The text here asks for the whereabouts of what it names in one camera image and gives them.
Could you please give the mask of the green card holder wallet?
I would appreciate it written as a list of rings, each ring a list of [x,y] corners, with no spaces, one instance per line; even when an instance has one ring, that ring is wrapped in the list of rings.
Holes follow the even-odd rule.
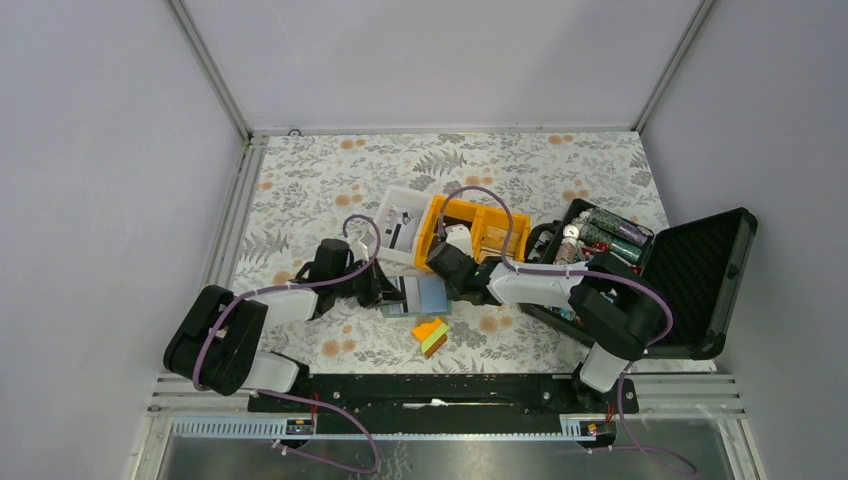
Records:
[[[435,275],[394,276],[389,282],[403,295],[400,303],[380,308],[385,318],[440,316],[451,313],[445,283]]]

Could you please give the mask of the yellow plastic divided bin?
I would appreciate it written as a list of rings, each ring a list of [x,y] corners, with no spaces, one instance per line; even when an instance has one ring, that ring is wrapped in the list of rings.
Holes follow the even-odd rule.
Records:
[[[428,254],[440,242],[437,221],[445,199],[446,197],[442,195],[431,197],[424,214],[423,229],[414,243],[413,265],[425,271],[429,271],[425,264]],[[531,232],[532,220],[529,216],[520,213],[513,213],[512,219],[506,255],[510,260],[523,262],[526,257],[524,250]],[[509,220],[499,206],[485,206],[453,199],[445,210],[442,225],[445,230],[454,225],[464,225],[470,234],[471,255],[477,262],[481,262],[487,257],[500,256]]]

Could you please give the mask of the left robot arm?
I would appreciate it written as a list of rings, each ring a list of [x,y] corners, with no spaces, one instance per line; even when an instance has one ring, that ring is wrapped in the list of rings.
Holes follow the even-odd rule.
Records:
[[[239,390],[269,390],[288,411],[309,401],[310,385],[298,374],[305,366],[260,349],[263,332],[307,322],[353,298],[362,308],[405,301],[360,241],[324,239],[312,261],[294,279],[241,296],[209,285],[203,288],[165,348],[166,371],[203,390],[229,396]]]

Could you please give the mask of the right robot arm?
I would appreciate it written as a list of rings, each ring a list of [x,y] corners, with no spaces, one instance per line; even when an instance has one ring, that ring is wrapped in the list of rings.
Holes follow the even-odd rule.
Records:
[[[451,299],[473,305],[535,304],[568,309],[593,341],[573,386],[575,402],[597,412],[644,351],[673,327],[669,305],[614,255],[604,252],[570,265],[481,263],[449,243],[437,245],[426,265],[446,284]]]

